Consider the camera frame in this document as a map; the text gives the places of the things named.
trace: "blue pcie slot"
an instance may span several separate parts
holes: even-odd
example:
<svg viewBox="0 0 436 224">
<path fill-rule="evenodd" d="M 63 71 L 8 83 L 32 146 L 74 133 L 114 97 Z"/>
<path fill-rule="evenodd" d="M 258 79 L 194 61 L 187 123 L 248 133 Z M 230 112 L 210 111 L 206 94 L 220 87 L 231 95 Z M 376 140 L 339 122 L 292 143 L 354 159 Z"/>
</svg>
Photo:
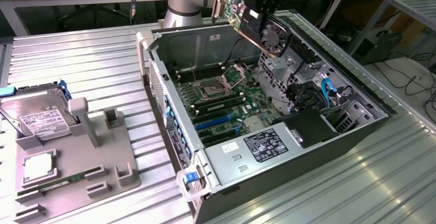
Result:
<svg viewBox="0 0 436 224">
<path fill-rule="evenodd" d="M 196 130 L 202 130 L 202 129 L 206 129 L 211 126 L 216 126 L 216 125 L 220 125 L 223 123 L 227 123 L 232 120 L 232 117 L 234 117 L 234 114 L 230 114 L 227 115 L 226 117 L 222 117 L 222 118 L 218 118 L 207 123 L 203 123 L 200 125 L 196 126 Z"/>
</svg>

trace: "hard drive label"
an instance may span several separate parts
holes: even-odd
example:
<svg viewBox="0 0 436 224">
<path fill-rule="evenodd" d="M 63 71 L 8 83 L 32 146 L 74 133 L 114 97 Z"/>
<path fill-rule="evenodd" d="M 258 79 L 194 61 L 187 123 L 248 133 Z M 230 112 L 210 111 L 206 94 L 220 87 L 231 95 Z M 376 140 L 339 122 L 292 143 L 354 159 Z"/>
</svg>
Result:
<svg viewBox="0 0 436 224">
<path fill-rule="evenodd" d="M 246 137 L 244 142 L 259 163 L 288 151 L 288 148 L 274 129 Z"/>
<path fill-rule="evenodd" d="M 23 124 L 38 137 L 68 130 L 68 124 L 59 109 L 19 117 Z"/>
</svg>

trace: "pcie slot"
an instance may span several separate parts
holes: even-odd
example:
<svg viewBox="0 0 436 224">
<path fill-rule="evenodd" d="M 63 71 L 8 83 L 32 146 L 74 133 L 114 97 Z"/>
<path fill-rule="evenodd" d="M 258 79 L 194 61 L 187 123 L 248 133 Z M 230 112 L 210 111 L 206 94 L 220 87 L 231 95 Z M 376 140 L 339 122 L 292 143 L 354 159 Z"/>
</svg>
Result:
<svg viewBox="0 0 436 224">
<path fill-rule="evenodd" d="M 230 114 L 230 115 L 227 115 L 227 116 L 224 116 L 222 118 L 218 118 L 218 119 L 215 119 L 215 120 L 212 120 L 210 122 L 206 122 L 206 123 L 198 125 L 196 130 L 202 130 L 202 129 L 210 128 L 212 126 L 218 126 L 218 125 L 220 125 L 223 123 L 227 123 L 227 122 L 230 122 L 232 120 L 232 118 L 234 118 L 234 115 Z"/>
<path fill-rule="evenodd" d="M 219 134 L 216 134 L 214 136 L 206 137 L 202 141 L 203 141 L 203 143 L 211 143 L 211 142 L 215 142 L 218 140 L 223 140 L 223 139 L 227 139 L 227 138 L 230 138 L 232 136 L 239 135 L 239 132 L 240 132 L 239 127 L 236 127 L 235 129 L 231 129 L 231 130 L 228 130 L 226 132 L 222 132 L 222 133 L 219 133 Z"/>
<path fill-rule="evenodd" d="M 206 130 L 206 131 L 199 131 L 199 137 L 204 137 L 207 135 L 211 134 L 211 131 Z"/>
</svg>

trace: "ram slot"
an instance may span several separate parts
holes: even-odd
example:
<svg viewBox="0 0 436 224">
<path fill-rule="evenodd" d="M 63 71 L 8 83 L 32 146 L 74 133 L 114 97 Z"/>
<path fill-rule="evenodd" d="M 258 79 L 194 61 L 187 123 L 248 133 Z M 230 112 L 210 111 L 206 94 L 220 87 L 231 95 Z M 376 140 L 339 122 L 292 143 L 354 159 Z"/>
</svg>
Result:
<svg viewBox="0 0 436 224">
<path fill-rule="evenodd" d="M 239 97 L 239 96 L 244 96 L 244 93 L 236 93 L 236 94 L 232 94 L 232 95 L 222 96 L 220 98 L 215 98 L 215 99 L 211 99 L 211 100 L 204 101 L 204 102 L 198 102 L 198 103 L 192 104 L 191 107 L 198 109 L 199 107 L 203 107 L 203 106 L 210 105 L 212 103 L 218 103 L 218 102 L 230 100 L 230 99 L 232 99 L 235 97 Z"/>
<path fill-rule="evenodd" d="M 235 97 L 232 99 L 228 99 L 226 101 L 218 102 L 218 103 L 212 103 L 208 104 L 206 106 L 202 106 L 196 109 L 196 116 L 202 116 L 204 114 L 216 112 L 219 110 L 224 110 L 227 108 L 232 108 L 235 106 L 239 106 L 242 104 L 244 104 L 246 101 L 246 97 L 240 96 L 240 97 Z"/>
<path fill-rule="evenodd" d="M 220 67 L 211 67 L 202 70 L 195 70 L 194 74 L 192 71 L 184 71 L 178 73 L 178 78 L 180 83 L 188 83 L 196 80 L 207 79 L 215 76 L 220 76 L 223 74 L 223 70 Z"/>
</svg>

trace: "metal worktable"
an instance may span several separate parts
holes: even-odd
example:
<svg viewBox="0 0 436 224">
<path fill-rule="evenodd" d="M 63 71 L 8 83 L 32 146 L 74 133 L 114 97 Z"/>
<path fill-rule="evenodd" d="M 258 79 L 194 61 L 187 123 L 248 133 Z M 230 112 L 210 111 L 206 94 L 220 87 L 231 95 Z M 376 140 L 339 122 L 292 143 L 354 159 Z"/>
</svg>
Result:
<svg viewBox="0 0 436 224">
<path fill-rule="evenodd" d="M 284 13 L 398 111 L 387 125 L 343 157 L 250 201 L 210 223 L 430 223 L 436 221 L 435 127 L 374 79 L 299 15 Z M 48 223 L 191 223 L 140 84 L 135 33 L 156 24 L 15 39 L 8 83 L 63 78 L 92 115 L 119 107 L 127 117 L 142 186 Z M 2 126 L 0 206 L 11 206 L 14 130 Z M 6 207 L 0 221 L 11 223 Z"/>
<path fill-rule="evenodd" d="M 384 0 L 360 35 L 354 39 L 350 45 L 350 55 L 356 52 L 368 32 L 376 26 L 378 21 L 390 6 L 394 6 L 400 12 L 406 13 L 410 17 L 422 22 L 428 28 L 436 31 L 436 0 Z"/>
</svg>

